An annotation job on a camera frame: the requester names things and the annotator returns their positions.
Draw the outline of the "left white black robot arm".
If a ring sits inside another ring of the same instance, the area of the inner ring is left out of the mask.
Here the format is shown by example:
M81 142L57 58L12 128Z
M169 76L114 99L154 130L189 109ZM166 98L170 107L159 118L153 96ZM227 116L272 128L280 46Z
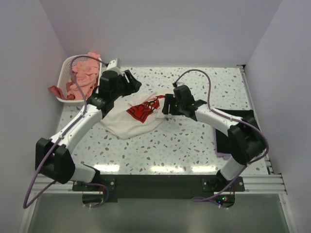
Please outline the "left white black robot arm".
M101 184L99 170L76 164L71 154L85 134L112 110L119 97L134 94L140 87L141 82L129 70L104 71L99 85L80 113L50 139L38 140L35 147L36 171L61 184L81 182L89 190L98 189Z

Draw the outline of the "white t-shirt red print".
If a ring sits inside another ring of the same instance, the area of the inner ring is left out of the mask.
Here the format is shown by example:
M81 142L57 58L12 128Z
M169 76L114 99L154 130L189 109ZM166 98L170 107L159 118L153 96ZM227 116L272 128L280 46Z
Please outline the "white t-shirt red print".
M171 93L171 90L158 89L149 94L136 93L127 101L120 100L101 124L123 140L148 133L165 120L162 113L165 95Z

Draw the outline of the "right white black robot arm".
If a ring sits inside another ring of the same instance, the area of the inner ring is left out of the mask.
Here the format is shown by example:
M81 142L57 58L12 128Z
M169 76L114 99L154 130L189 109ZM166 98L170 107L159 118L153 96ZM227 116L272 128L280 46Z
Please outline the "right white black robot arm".
M162 113L205 123L227 137L231 157L209 184L214 188L227 191L248 165L269 150L267 139L253 117L230 115L212 108L209 100L195 100L186 85L177 86L172 94L165 95Z

